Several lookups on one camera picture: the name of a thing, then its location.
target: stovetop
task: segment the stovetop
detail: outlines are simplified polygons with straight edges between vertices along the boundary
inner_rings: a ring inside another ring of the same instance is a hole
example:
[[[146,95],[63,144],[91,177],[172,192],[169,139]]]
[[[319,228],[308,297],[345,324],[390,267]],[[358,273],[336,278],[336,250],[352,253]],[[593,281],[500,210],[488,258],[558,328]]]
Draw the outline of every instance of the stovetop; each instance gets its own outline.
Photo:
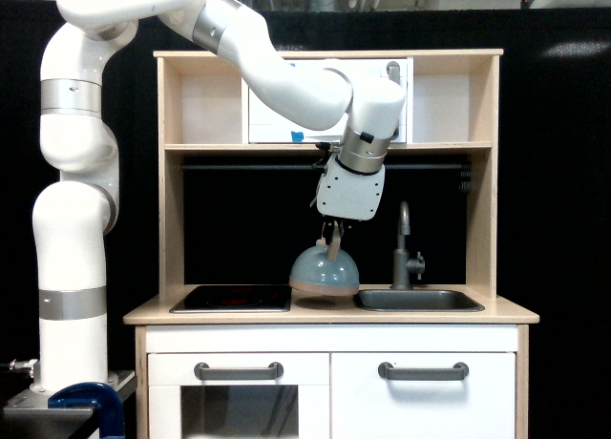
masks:
[[[170,312],[286,312],[290,293],[287,284],[207,284],[191,291]]]

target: metal pipe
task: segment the metal pipe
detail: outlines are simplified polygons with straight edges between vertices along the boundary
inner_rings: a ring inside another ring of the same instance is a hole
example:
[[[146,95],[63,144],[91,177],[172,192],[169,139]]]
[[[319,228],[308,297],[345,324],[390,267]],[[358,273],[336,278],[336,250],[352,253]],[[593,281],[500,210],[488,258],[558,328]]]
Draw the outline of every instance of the metal pipe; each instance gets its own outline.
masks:
[[[388,164],[387,170],[464,170],[465,164]],[[202,164],[182,165],[182,170],[231,171],[231,170],[312,170],[307,164]]]

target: gray faucet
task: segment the gray faucet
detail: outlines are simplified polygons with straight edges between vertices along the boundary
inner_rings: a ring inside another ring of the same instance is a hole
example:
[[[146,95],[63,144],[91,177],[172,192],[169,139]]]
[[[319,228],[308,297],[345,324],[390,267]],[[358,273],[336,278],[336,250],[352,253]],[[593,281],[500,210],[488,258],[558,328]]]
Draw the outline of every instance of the gray faucet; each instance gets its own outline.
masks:
[[[397,248],[392,253],[392,286],[390,289],[409,290],[410,274],[417,274],[418,280],[424,274],[424,258],[418,252],[416,258],[410,259],[410,252],[405,249],[405,236],[410,230],[410,207],[407,202],[401,202],[401,213],[397,230]]]

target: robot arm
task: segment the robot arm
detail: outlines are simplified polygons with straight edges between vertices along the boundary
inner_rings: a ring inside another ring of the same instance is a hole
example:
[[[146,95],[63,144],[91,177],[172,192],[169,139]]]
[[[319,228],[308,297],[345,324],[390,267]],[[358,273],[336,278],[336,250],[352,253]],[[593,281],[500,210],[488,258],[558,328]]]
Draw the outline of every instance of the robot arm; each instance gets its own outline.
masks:
[[[382,163],[404,103],[396,84],[341,61],[330,60],[322,70],[291,67],[274,50],[264,19],[236,0],[57,0],[57,5],[93,39],[158,15],[173,31],[235,65],[263,103],[308,129],[328,129],[348,113],[341,150],[319,183],[317,206],[335,218],[369,220],[375,214]]]
[[[339,61],[319,71],[292,68],[276,54],[263,18],[235,0],[57,0],[57,6],[68,24],[43,56],[40,143],[60,182],[43,191],[32,216],[43,391],[107,381],[102,236],[118,211],[118,152],[101,120],[102,72],[134,38],[138,19],[158,15],[228,60],[265,104],[304,127],[328,129],[348,113],[339,154],[319,182],[318,209],[326,216],[373,217],[404,102],[394,83]]]

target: sink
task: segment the sink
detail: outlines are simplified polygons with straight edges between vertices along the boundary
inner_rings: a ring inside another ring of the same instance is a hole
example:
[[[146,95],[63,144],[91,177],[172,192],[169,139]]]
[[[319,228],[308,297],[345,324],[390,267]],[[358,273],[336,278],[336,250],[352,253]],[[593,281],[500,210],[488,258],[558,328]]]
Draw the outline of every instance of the sink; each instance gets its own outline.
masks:
[[[459,291],[364,289],[354,296],[359,308],[379,312],[479,312],[484,306]]]

